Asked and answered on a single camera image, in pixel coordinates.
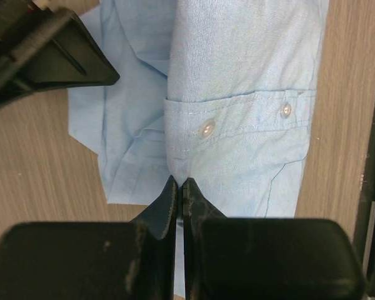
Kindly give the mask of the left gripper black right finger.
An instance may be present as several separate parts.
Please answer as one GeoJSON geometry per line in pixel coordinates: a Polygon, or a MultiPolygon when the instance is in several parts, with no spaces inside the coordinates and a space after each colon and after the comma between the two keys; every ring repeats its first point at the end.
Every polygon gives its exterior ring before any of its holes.
{"type": "Polygon", "coordinates": [[[330,219],[226,217],[182,188],[187,299],[361,299],[353,246],[330,219]]]}

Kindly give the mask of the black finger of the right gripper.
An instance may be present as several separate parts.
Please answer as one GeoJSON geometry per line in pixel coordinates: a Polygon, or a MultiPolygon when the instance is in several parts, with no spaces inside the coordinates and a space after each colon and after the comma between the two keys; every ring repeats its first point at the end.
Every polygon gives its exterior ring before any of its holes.
{"type": "Polygon", "coordinates": [[[12,49],[0,45],[0,108],[34,93],[111,86],[120,78],[74,11],[43,15],[12,49]]]}

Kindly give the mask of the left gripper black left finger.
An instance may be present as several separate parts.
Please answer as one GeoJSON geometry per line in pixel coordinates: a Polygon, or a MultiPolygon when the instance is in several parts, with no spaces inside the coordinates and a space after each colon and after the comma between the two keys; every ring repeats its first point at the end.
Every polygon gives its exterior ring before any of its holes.
{"type": "Polygon", "coordinates": [[[0,237],[0,299],[172,299],[178,187],[129,222],[22,222],[0,237]]]}

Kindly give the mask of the light blue long sleeve shirt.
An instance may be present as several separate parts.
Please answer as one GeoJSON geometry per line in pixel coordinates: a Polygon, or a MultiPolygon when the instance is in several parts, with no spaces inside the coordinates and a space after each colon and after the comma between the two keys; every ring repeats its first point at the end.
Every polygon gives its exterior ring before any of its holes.
{"type": "Polygon", "coordinates": [[[292,217],[327,1],[101,1],[82,21],[119,81],[68,91],[107,202],[193,178],[229,217],[292,217]]]}

